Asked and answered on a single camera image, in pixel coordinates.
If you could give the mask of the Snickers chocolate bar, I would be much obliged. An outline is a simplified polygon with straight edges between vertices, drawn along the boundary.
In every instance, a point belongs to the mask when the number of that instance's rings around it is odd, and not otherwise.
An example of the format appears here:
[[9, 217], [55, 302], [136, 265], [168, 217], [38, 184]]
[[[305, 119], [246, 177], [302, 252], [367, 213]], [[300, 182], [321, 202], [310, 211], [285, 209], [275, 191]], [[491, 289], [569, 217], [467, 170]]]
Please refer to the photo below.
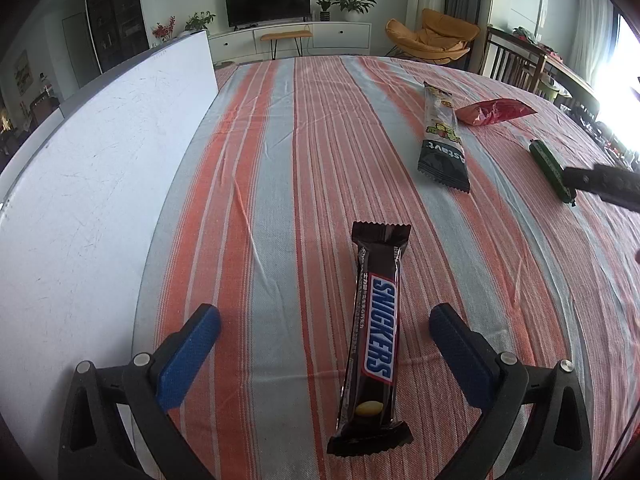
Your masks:
[[413, 441], [395, 418], [400, 268], [411, 226], [356, 221], [357, 281], [346, 374], [336, 433], [326, 452], [337, 457], [383, 453]]

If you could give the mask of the green tube snack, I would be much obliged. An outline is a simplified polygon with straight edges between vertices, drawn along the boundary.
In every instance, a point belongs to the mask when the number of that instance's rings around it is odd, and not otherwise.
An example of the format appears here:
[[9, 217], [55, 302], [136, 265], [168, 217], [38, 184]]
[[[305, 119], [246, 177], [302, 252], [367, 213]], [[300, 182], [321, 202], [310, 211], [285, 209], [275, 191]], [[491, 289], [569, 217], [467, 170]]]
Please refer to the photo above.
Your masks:
[[574, 207], [576, 205], [576, 192], [563, 183], [563, 168], [554, 155], [541, 140], [534, 139], [529, 142], [529, 153], [533, 156], [538, 168], [550, 184], [556, 197], [564, 204]]

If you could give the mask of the wooden side table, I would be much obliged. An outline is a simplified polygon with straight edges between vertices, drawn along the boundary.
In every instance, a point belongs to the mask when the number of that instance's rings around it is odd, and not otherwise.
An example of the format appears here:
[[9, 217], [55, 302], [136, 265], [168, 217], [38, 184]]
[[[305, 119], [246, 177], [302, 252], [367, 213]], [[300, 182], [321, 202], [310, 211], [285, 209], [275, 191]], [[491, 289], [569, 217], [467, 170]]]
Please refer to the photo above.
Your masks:
[[559, 96], [562, 104], [571, 110], [587, 114], [591, 119], [597, 118], [600, 103], [596, 92], [587, 81], [551, 54], [546, 56], [544, 70], [565, 89]]

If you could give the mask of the red snack packet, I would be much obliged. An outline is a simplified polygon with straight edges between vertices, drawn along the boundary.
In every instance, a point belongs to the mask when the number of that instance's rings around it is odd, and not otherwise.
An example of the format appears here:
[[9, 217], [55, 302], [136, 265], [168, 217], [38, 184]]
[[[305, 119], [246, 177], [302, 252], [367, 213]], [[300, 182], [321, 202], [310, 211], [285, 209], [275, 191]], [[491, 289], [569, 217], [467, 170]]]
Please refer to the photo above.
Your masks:
[[477, 102], [456, 110], [458, 121], [472, 127], [508, 122], [533, 114], [536, 110], [522, 101], [505, 98]]

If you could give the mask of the dark wooden dining chair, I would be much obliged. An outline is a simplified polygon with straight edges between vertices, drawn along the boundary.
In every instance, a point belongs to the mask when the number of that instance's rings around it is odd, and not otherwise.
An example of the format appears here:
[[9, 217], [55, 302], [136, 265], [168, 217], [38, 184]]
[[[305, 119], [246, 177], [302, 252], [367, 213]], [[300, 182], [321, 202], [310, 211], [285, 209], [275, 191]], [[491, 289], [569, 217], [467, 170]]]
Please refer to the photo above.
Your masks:
[[510, 32], [488, 26], [478, 73], [515, 88], [536, 93], [548, 55]]

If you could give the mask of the yellow black long snack pack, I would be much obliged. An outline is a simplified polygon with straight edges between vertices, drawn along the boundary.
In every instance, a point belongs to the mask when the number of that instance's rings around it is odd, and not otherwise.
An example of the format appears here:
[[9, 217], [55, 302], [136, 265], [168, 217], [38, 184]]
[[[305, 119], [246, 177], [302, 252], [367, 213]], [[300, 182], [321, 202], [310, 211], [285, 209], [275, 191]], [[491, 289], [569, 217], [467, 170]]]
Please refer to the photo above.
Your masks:
[[423, 83], [424, 136], [418, 169], [434, 181], [463, 193], [471, 191], [458, 118], [450, 92]]

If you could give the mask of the striped red grey tablecloth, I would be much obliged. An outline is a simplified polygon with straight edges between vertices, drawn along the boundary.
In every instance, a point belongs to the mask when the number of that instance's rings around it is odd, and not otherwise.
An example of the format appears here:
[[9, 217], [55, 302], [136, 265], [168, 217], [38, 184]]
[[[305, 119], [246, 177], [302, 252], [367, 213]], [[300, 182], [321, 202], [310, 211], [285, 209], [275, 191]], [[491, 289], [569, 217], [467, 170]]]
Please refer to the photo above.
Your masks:
[[[516, 99], [536, 114], [458, 121], [471, 191], [418, 169], [427, 81], [454, 110]], [[498, 350], [574, 363], [600, 474], [638, 426], [639, 217], [561, 203], [529, 154], [602, 153], [552, 104], [470, 73], [318, 56], [238, 67], [184, 153], [143, 271], [137, 350], [213, 304], [222, 331], [172, 420], [218, 479], [431, 479], [477, 419], [428, 333], [451, 304]], [[413, 441], [359, 458], [334, 433], [356, 286], [355, 221], [408, 223], [396, 413]]]

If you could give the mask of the orange lounge chair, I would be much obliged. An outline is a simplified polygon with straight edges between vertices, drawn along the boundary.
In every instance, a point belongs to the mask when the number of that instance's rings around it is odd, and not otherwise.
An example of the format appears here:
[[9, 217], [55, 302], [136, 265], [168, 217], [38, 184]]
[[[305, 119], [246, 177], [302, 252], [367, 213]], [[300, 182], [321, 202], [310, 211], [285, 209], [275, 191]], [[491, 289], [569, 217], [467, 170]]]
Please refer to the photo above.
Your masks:
[[392, 18], [385, 25], [385, 33], [393, 44], [390, 55], [446, 65], [460, 60], [471, 51], [471, 44], [480, 33], [480, 28], [460, 18], [423, 9], [421, 25], [417, 30], [408, 29]]

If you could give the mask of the large potted green plant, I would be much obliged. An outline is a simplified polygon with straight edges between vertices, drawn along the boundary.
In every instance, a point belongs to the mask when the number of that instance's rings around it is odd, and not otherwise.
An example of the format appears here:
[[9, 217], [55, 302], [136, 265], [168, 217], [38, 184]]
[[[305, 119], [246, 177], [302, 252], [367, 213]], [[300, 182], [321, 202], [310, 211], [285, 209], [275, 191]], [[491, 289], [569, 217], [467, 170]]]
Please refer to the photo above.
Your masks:
[[376, 6], [376, 0], [334, 0], [333, 4], [340, 8], [346, 21], [358, 22]]

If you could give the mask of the small potted plant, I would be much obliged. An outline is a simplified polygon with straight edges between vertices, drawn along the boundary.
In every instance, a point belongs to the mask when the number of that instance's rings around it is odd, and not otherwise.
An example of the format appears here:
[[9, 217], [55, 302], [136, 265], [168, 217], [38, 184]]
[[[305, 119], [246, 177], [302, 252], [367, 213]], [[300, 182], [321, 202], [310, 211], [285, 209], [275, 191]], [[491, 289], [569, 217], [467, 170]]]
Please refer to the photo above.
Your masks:
[[320, 21], [328, 22], [331, 19], [331, 0], [317, 0], [317, 6], [320, 8]]

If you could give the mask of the red flower vase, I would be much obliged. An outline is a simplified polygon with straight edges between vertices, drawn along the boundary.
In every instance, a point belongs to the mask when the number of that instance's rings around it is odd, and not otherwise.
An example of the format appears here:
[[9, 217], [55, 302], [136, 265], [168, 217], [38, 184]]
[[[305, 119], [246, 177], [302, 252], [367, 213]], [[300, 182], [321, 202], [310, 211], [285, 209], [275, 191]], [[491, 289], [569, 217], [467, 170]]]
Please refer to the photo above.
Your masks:
[[154, 39], [161, 44], [164, 44], [165, 42], [174, 38], [175, 22], [176, 18], [171, 15], [166, 24], [157, 23], [152, 28], [152, 36], [154, 37]]

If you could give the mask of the wooden bench stool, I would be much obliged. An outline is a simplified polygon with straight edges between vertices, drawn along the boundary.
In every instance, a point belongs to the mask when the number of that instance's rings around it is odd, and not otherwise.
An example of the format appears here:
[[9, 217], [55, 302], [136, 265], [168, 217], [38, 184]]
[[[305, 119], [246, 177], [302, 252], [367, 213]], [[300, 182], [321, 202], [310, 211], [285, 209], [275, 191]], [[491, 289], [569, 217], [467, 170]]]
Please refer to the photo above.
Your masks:
[[278, 56], [278, 45], [280, 41], [293, 40], [295, 50], [298, 56], [304, 55], [305, 40], [311, 39], [314, 35], [310, 29], [288, 30], [287, 32], [270, 32], [260, 37], [261, 42], [268, 42], [270, 47], [270, 55], [273, 60]]

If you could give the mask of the green plant white pot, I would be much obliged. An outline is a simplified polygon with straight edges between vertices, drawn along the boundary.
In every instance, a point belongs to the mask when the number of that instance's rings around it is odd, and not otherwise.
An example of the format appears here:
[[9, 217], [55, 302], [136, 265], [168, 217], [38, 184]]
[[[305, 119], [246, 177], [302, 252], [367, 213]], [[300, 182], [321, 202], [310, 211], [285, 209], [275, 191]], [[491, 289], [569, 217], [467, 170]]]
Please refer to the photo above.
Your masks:
[[195, 12], [186, 20], [180, 37], [196, 34], [197, 32], [206, 32], [208, 34], [208, 26], [215, 21], [215, 18], [216, 15], [209, 10]]

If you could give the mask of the black flat television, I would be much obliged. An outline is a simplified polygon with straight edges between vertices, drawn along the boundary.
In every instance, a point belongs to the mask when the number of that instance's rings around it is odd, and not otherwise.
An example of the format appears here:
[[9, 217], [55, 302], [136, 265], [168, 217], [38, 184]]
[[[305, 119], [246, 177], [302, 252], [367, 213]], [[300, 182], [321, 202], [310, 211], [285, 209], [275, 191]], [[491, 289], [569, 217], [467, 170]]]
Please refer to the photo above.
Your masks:
[[311, 0], [226, 0], [228, 25], [233, 28], [262, 22], [309, 18]]

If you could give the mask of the black display cabinet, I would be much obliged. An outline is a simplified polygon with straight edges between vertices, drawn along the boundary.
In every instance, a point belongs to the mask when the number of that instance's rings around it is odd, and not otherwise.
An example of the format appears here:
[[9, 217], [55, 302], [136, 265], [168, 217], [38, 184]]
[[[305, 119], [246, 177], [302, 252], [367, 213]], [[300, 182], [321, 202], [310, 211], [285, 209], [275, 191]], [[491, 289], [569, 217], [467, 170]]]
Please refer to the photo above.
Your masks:
[[149, 49], [140, 0], [85, 0], [102, 73]]

